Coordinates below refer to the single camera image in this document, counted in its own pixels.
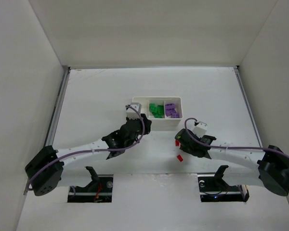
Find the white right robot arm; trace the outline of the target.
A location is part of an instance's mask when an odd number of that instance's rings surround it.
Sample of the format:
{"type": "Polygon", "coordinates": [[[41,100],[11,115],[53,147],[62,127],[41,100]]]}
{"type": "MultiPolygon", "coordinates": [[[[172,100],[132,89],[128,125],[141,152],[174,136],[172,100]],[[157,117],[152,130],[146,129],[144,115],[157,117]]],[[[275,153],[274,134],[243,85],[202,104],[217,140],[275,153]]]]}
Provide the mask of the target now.
{"type": "Polygon", "coordinates": [[[198,158],[226,161],[214,174],[219,185],[254,185],[279,195],[289,194],[289,158],[270,145],[267,150],[238,149],[214,136],[199,138],[191,130],[181,129],[175,136],[180,150],[198,158]]]}

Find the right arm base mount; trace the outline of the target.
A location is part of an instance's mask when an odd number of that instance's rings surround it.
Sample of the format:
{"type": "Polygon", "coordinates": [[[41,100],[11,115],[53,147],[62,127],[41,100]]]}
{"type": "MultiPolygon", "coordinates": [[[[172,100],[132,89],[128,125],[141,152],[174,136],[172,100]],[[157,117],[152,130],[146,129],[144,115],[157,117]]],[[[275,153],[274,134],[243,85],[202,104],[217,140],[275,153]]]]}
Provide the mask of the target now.
{"type": "Polygon", "coordinates": [[[217,202],[247,202],[250,194],[246,185],[228,185],[223,179],[225,170],[222,165],[215,173],[199,174],[197,176],[200,200],[203,203],[217,202]]]}

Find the green two-stud lego brick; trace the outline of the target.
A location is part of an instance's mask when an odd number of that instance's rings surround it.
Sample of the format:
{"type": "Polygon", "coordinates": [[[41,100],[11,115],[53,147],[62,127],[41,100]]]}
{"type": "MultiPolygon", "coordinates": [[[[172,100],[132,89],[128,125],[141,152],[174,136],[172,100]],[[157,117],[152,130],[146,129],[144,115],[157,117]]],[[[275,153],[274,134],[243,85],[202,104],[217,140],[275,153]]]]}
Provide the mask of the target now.
{"type": "Polygon", "coordinates": [[[150,112],[151,112],[151,114],[152,114],[154,117],[159,117],[159,116],[160,116],[157,107],[151,107],[151,108],[150,108],[150,112]]]}

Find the large purple arch lego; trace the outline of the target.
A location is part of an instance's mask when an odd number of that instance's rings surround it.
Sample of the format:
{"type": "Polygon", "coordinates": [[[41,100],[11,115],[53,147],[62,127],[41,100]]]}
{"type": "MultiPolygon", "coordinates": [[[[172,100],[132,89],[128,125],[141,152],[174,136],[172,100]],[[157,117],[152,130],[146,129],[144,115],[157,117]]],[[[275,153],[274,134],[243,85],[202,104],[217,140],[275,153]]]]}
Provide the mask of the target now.
{"type": "Polygon", "coordinates": [[[168,103],[164,105],[165,116],[171,116],[172,114],[176,113],[176,105],[174,103],[168,103]]]}

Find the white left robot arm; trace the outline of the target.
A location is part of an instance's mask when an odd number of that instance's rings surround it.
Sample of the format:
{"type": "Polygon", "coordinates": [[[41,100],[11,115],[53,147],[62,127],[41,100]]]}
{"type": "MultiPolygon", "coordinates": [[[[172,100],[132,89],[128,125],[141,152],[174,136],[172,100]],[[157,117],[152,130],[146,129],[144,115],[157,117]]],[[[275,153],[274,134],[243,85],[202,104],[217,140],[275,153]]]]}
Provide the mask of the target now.
{"type": "Polygon", "coordinates": [[[152,121],[145,114],[140,116],[138,119],[126,118],[120,129],[89,144],[57,150],[52,145],[43,147],[25,167],[26,190],[33,191],[36,196],[46,195],[64,184],[63,174],[72,168],[84,167],[93,176],[89,163],[117,157],[150,133],[152,121]]]}

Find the green square lego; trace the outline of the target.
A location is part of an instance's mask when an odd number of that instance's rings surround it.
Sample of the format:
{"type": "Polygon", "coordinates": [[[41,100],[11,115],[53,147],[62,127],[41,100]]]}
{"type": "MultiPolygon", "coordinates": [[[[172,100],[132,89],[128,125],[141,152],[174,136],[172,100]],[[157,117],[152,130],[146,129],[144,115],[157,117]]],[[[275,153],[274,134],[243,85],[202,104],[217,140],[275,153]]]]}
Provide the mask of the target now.
{"type": "Polygon", "coordinates": [[[158,105],[157,108],[158,108],[159,114],[164,114],[164,106],[163,105],[158,105]]]}
{"type": "Polygon", "coordinates": [[[156,108],[156,105],[154,103],[150,103],[149,104],[149,111],[151,113],[156,113],[157,112],[157,108],[156,108]]]}

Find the long green lego plate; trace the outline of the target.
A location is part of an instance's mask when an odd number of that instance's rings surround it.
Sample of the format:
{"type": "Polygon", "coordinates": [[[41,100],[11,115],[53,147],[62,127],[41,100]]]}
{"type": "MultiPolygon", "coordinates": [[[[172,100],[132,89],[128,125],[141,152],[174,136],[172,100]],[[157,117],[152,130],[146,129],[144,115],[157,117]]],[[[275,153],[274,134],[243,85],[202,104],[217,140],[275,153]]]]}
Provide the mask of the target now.
{"type": "Polygon", "coordinates": [[[164,118],[163,114],[153,113],[154,118],[164,118]]]}

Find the small purple curved lego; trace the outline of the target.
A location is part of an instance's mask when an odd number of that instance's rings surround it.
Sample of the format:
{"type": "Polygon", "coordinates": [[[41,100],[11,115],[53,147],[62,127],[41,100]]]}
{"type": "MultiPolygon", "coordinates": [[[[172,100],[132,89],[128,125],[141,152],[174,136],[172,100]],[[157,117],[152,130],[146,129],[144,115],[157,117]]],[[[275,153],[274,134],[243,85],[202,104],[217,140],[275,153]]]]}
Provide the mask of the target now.
{"type": "Polygon", "coordinates": [[[179,115],[179,113],[174,112],[174,113],[172,113],[171,118],[180,118],[180,115],[179,115]]]}

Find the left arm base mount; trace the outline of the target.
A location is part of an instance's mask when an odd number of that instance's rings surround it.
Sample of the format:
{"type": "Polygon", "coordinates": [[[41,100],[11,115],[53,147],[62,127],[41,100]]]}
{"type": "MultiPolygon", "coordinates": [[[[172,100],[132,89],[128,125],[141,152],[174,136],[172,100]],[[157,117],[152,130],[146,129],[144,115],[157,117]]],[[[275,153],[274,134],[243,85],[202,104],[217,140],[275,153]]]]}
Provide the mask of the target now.
{"type": "Polygon", "coordinates": [[[113,175],[98,175],[93,167],[86,167],[91,181],[85,186],[70,186],[68,203],[111,203],[113,175]]]}

